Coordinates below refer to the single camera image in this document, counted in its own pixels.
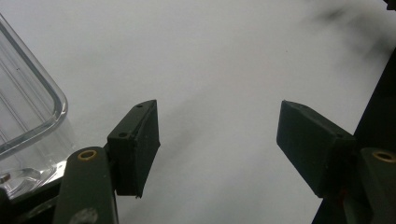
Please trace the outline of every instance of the screw hole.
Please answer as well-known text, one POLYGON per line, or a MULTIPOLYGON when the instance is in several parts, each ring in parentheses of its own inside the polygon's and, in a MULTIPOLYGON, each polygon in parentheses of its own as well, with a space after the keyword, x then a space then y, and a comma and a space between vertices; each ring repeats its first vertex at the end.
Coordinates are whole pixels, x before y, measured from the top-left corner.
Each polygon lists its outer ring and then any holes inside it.
POLYGON ((119 133, 119 137, 126 137, 126 135, 128 135, 128 133, 119 133))
POLYGON ((93 156, 93 152, 91 152, 91 151, 81 153, 81 158, 84 158, 84 159, 87 159, 92 156, 93 156))
POLYGON ((393 154, 390 154, 385 151, 375 151, 373 152, 373 156, 381 161, 396 162, 396 157, 393 154))

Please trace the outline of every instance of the white surface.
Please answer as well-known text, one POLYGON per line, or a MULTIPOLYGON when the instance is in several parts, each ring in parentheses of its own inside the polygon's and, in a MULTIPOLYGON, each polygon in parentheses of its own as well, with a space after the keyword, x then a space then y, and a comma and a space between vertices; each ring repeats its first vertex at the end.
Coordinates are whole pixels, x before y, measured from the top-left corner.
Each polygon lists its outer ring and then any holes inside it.
POLYGON ((0 8, 66 94, 82 147, 102 146, 133 105, 158 100, 162 146, 143 198, 117 199, 120 223, 310 223, 320 200, 276 145, 280 103, 353 133, 396 34, 377 0, 0 8), (341 17, 319 16, 339 7, 341 17))

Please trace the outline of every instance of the black mount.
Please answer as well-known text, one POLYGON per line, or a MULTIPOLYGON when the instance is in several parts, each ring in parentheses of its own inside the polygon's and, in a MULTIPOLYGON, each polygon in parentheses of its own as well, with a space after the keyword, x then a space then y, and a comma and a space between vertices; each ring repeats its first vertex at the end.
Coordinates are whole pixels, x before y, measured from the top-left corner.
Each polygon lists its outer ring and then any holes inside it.
POLYGON ((396 50, 355 134, 284 101, 276 140, 323 198, 312 223, 396 223, 396 50))
POLYGON ((13 200, 0 189, 0 223, 118 223, 114 191, 141 197, 159 146, 157 102, 136 105, 104 147, 73 153, 62 178, 13 200))

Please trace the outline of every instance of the plastic container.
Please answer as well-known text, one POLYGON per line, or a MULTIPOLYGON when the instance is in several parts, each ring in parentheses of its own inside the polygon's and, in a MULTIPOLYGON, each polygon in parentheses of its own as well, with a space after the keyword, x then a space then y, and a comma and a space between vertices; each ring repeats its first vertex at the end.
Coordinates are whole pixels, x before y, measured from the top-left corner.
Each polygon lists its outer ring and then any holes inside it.
POLYGON ((10 198, 63 175, 77 149, 67 101, 0 15, 0 187, 10 198))

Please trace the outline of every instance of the brass screw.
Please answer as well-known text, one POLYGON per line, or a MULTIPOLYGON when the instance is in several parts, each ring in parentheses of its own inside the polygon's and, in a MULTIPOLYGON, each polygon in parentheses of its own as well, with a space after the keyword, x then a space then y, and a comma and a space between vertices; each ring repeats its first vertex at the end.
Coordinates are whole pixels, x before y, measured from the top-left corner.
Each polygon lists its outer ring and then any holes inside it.
POLYGON ((85 150, 78 154, 78 159, 81 161, 90 161, 96 156, 97 152, 95 150, 85 150))
POLYGON ((389 153, 386 151, 381 151, 381 150, 375 151, 373 152, 373 156, 380 161, 396 162, 396 156, 393 153, 389 153))

